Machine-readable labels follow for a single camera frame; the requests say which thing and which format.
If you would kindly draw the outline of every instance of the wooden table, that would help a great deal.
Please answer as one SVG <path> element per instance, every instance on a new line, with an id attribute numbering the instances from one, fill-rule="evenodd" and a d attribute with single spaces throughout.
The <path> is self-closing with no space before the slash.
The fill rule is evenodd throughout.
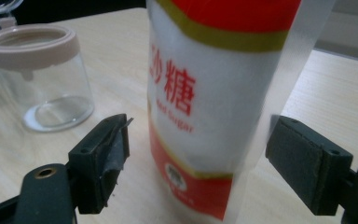
<path id="1" fill-rule="evenodd" d="M 167 204 L 152 159 L 147 126 L 146 81 L 148 18 L 131 9 L 62 21 L 77 31 L 95 111 L 75 128 L 34 133 L 22 128 L 0 90 L 0 202 L 18 195 L 32 169 L 66 163 L 67 153 L 100 120 L 127 113 L 131 156 L 115 197 L 98 216 L 77 216 L 79 223 L 186 223 Z M 358 167 L 358 61 L 313 51 L 293 90 L 285 116 L 299 119 L 354 155 Z M 315 217 L 265 158 L 251 172 L 238 223 L 339 223 Z"/>

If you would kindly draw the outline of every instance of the red label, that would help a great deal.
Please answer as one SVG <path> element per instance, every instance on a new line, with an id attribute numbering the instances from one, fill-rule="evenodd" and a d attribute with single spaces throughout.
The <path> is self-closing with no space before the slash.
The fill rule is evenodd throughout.
<path id="1" fill-rule="evenodd" d="M 232 176 L 206 177 L 211 174 L 194 176 L 188 168 L 173 158 L 160 142 L 152 121 L 149 119 L 150 144 L 152 155 L 164 180 L 169 184 L 173 195 L 194 210 L 223 220 Z"/>

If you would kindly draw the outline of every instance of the beige lid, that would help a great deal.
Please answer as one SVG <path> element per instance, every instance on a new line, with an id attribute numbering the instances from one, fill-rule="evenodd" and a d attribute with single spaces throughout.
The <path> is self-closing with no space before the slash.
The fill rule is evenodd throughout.
<path id="1" fill-rule="evenodd" d="M 14 26 L 0 30 L 0 68 L 36 70 L 65 63 L 80 50 L 76 33 L 50 24 Z"/>

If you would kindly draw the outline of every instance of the light wood surface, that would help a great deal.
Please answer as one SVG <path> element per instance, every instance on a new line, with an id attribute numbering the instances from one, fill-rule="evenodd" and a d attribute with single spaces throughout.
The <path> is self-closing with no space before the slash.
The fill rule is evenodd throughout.
<path id="1" fill-rule="evenodd" d="M 79 223 L 188 223 L 167 204 L 150 154 L 146 110 L 148 18 L 131 9 L 59 22 L 76 30 L 95 101 L 92 115 L 75 128 L 58 133 L 25 130 L 0 90 L 0 202 L 18 195 L 24 175 L 67 153 L 100 120 L 127 113 L 131 156 L 115 196 L 98 216 L 77 216 Z M 310 55 L 285 109 L 354 155 L 358 167 L 358 62 L 319 51 Z M 278 172 L 261 158 L 243 187 L 238 223 L 340 223 L 315 217 Z"/>

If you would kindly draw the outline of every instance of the yellow stripe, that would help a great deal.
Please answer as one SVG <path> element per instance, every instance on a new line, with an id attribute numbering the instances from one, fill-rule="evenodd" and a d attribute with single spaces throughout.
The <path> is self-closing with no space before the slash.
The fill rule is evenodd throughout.
<path id="1" fill-rule="evenodd" d="M 156 0 L 173 22 L 188 37 L 203 44 L 220 49 L 246 52 L 267 52 L 281 50 L 288 31 L 270 33 L 230 32 L 192 21 L 170 0 Z"/>
<path id="2" fill-rule="evenodd" d="M 151 104 L 149 99 L 147 99 L 147 110 L 149 115 L 149 122 L 152 122 L 149 125 L 153 125 L 156 127 L 153 123 L 153 120 L 150 118 L 151 115 Z M 162 140 L 161 136 L 157 133 L 157 130 L 155 129 L 156 137 L 158 138 L 159 143 L 162 145 L 165 152 L 168 154 L 168 156 L 173 160 L 181 169 L 183 169 L 188 175 L 191 175 L 197 179 L 232 179 L 233 174 L 232 173 L 208 173 L 208 172 L 199 172 L 194 170 L 193 168 L 186 165 L 184 162 L 182 162 L 179 158 L 176 157 L 176 155 L 170 150 L 170 148 L 165 144 L 165 142 Z"/>

